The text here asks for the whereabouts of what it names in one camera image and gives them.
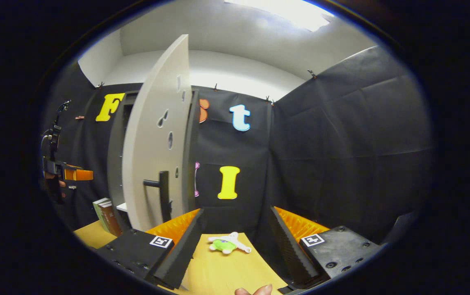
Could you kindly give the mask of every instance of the book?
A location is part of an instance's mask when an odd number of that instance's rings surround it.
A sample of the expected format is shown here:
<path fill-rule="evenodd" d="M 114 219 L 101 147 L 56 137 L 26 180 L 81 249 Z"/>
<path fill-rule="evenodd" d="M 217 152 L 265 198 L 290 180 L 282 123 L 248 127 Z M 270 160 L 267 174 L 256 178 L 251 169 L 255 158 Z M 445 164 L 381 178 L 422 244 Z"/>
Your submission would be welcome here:
<path fill-rule="evenodd" d="M 96 216 L 98 216 L 98 220 L 100 220 L 100 223 L 102 224 L 102 227 L 104 228 L 105 231 L 109 233 L 109 228 L 107 228 L 107 224 L 105 223 L 105 220 L 102 216 L 102 210 L 100 210 L 100 207 L 98 207 L 98 204 L 103 204 L 103 203 L 108 203 L 111 202 L 109 198 L 103 198 L 100 200 L 96 200 L 93 202 L 93 208 L 95 209 Z"/>
<path fill-rule="evenodd" d="M 122 235 L 122 230 L 120 229 L 119 222 L 116 220 L 115 213 L 113 212 L 113 204 L 98 204 L 98 207 L 100 207 L 100 210 L 102 211 L 102 216 L 104 217 L 107 228 L 109 228 L 110 234 L 120 237 Z"/>

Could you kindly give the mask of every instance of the yellow table surface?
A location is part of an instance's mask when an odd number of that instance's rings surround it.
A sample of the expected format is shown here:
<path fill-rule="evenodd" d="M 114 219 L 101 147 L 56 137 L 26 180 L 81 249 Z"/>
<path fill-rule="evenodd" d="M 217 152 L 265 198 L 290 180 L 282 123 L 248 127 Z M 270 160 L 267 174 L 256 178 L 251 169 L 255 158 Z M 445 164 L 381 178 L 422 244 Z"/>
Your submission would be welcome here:
<path fill-rule="evenodd" d="M 250 293 L 267 284 L 273 285 L 272 294 L 279 295 L 279 288 L 287 286 L 265 260 L 254 249 L 244 233 L 239 233 L 238 240 L 247 247 L 251 253 L 242 250 L 233 250 L 231 254 L 220 251 L 211 251 L 209 237 L 227 236 L 227 234 L 203 234 L 189 262 L 183 288 L 169 290 L 179 295 L 233 295 L 235 290 L 245 288 Z"/>
<path fill-rule="evenodd" d="M 79 237 L 79 239 L 81 239 L 87 246 L 91 246 L 96 249 L 103 247 L 110 241 L 116 239 L 114 235 L 104 230 L 100 220 L 75 230 L 74 234 Z"/>

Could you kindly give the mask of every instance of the white wall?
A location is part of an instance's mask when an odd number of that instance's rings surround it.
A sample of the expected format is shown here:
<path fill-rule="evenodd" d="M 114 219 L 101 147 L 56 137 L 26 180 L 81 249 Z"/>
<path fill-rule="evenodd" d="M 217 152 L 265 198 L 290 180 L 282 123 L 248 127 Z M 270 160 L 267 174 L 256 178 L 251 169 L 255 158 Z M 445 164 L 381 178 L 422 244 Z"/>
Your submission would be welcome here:
<path fill-rule="evenodd" d="M 109 69 L 102 81 L 105 85 L 143 83 L 147 73 L 163 50 L 123 56 Z M 252 95 L 277 101 L 305 80 L 262 62 L 204 50 L 189 51 L 190 82 L 194 86 Z M 82 71 L 88 75 L 81 64 Z"/>
<path fill-rule="evenodd" d="M 120 30 L 100 39 L 79 58 L 78 64 L 93 86 L 105 82 L 105 77 L 123 58 Z"/>

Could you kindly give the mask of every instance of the ceiling light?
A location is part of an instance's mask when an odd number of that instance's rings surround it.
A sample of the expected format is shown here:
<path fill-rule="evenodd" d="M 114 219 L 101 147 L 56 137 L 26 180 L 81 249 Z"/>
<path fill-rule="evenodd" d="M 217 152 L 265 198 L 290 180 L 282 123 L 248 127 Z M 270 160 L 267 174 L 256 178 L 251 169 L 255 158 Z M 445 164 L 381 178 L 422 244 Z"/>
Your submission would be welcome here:
<path fill-rule="evenodd" d="M 303 0 L 224 0 L 225 3 L 233 3 L 249 6 L 269 13 L 273 13 L 289 20 L 294 25 L 306 28 L 311 32 L 326 26 L 330 22 L 323 15 L 333 16 L 328 11 Z"/>

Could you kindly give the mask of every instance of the hand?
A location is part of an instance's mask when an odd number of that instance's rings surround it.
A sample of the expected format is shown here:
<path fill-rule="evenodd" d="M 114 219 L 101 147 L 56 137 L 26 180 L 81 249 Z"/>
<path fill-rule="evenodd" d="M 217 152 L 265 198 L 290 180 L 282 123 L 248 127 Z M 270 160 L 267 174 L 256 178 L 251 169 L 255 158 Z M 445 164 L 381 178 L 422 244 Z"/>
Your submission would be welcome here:
<path fill-rule="evenodd" d="M 262 286 L 259 289 L 257 289 L 255 293 L 253 293 L 253 295 L 271 295 L 272 289 L 273 287 L 271 286 L 271 284 L 267 286 Z M 240 288 L 240 289 L 235 290 L 235 295 L 252 295 L 252 294 L 246 291 L 246 289 Z"/>
<path fill-rule="evenodd" d="M 48 172 L 44 172 L 45 175 L 46 175 L 46 179 L 53 179 L 55 176 L 51 173 L 48 173 Z M 58 181 L 58 184 L 60 185 L 60 187 L 66 187 L 66 183 L 59 180 Z M 62 193 L 62 198 L 65 198 L 66 197 L 66 194 L 65 193 Z"/>

